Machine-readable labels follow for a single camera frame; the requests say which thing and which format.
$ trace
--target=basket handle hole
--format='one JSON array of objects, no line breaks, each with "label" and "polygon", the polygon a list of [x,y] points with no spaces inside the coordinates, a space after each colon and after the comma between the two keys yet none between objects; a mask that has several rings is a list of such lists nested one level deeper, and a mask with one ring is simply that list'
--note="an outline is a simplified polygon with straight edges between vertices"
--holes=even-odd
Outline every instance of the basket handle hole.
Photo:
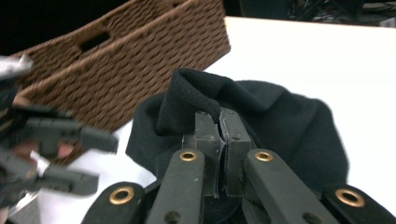
[{"label": "basket handle hole", "polygon": [[185,1],[184,0],[174,0],[172,1],[172,8],[178,7],[182,5]]},{"label": "basket handle hole", "polygon": [[91,39],[88,39],[81,43],[79,46],[83,52],[87,52],[90,49],[93,49],[100,44],[104,43],[110,38],[110,35],[107,32],[102,32]]}]

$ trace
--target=white table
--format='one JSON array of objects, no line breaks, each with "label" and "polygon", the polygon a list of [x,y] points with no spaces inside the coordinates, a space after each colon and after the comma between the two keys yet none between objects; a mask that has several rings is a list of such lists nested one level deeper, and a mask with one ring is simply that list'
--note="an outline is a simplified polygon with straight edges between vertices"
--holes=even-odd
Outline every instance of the white table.
[{"label": "white table", "polygon": [[[206,71],[273,82],[327,103],[349,158],[348,183],[396,215],[396,30],[237,18],[226,23],[232,51]],[[123,153],[131,127],[117,132],[117,156],[93,149],[70,165],[100,173],[98,193],[40,192],[43,224],[79,223],[109,185],[146,186],[155,179]]]}]

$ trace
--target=robotic hand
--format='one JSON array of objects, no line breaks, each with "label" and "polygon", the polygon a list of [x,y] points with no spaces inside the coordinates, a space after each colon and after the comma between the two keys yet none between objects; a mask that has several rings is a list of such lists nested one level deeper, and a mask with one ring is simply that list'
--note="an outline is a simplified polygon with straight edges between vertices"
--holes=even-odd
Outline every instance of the robotic hand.
[{"label": "robotic hand", "polygon": [[[80,143],[83,149],[94,147],[109,152],[116,152],[118,147],[118,140],[111,133],[78,123],[71,113],[39,105],[14,106],[15,79],[29,72],[32,65],[26,56],[0,57],[0,208],[15,205],[27,192],[41,188],[78,195],[97,191],[97,175],[50,165],[41,157],[56,157],[59,142]],[[37,165],[11,151],[17,144],[29,140],[39,146],[38,153],[31,154]]]}]

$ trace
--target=black fabric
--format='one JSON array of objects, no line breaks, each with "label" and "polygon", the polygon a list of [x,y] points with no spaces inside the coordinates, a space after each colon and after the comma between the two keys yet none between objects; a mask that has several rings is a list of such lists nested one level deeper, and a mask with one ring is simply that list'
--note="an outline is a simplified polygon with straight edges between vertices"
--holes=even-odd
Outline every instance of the black fabric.
[{"label": "black fabric", "polygon": [[[257,147],[276,152],[313,191],[346,182],[347,157],[332,113],[320,100],[271,83],[234,82],[191,69],[176,70],[166,93],[136,109],[126,153],[162,178],[173,153],[181,149],[183,134],[194,130],[195,112],[205,111],[219,123],[221,106],[236,111]],[[231,213],[239,201],[211,202],[210,209],[208,204],[205,201],[205,216],[214,218],[208,223],[216,223],[231,214],[216,216],[210,211],[227,205]]]}]

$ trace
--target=wicker basket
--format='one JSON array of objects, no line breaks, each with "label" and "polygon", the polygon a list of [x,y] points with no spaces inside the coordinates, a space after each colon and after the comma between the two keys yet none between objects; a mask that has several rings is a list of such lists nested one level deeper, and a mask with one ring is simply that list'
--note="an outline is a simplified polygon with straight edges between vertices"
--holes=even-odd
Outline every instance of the wicker basket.
[{"label": "wicker basket", "polygon": [[18,81],[20,96],[114,131],[140,102],[166,90],[175,68],[205,69],[230,51],[223,18],[221,0],[129,1],[16,54],[35,62]]}]

